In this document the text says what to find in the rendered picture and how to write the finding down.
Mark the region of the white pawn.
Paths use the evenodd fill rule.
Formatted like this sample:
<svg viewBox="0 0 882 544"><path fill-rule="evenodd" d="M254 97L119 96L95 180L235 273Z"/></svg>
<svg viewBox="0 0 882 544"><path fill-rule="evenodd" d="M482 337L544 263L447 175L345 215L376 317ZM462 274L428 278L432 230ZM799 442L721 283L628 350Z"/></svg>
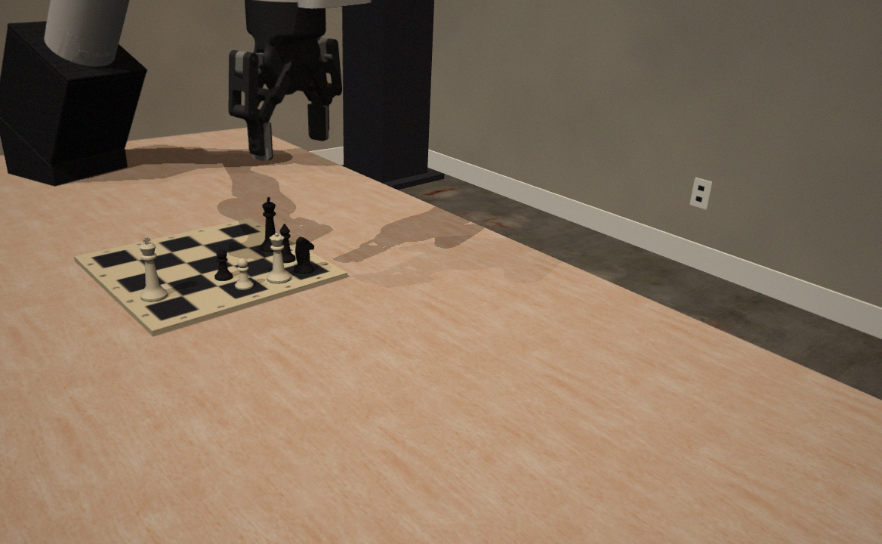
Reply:
<svg viewBox="0 0 882 544"><path fill-rule="evenodd" d="M248 278L247 270L248 270L248 261L245 258L240 258L237 262L239 270L239 281L235 283L235 288L238 290L248 290L251 289L254 284Z"/></svg>

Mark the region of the white chess king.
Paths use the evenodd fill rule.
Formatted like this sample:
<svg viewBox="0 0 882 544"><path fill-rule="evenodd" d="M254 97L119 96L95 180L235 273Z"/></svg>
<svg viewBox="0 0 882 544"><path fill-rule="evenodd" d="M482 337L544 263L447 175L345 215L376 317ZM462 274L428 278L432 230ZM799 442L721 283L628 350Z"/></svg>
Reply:
<svg viewBox="0 0 882 544"><path fill-rule="evenodd" d="M145 279L146 286L142 293L140 294L140 299L142 301L161 301L168 296L168 293L164 288L160 286L160 281L156 272L156 266L154 259L157 258L155 253L156 245L153 243L149 243L150 238L144 237L142 239L142 244L138 246L142 255L140 256L142 261L145 261Z"/></svg>

